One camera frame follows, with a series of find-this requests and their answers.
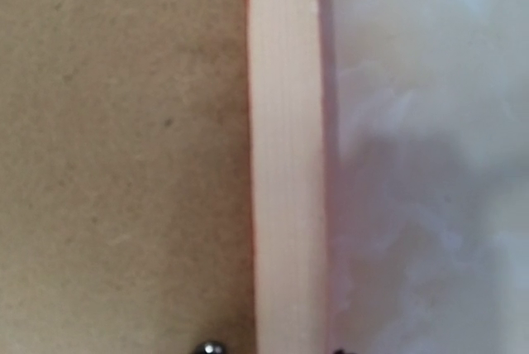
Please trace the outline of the brown cardboard backing board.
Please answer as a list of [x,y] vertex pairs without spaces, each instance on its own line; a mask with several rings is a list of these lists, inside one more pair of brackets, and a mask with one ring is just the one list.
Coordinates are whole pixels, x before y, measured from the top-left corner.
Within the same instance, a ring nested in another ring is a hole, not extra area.
[[1,350],[255,351],[245,0],[1,0]]

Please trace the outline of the red wooden picture frame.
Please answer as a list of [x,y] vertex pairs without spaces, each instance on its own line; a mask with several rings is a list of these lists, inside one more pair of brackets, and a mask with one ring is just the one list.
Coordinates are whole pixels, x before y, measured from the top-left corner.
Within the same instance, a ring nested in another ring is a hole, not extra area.
[[247,0],[256,348],[327,347],[322,0]]

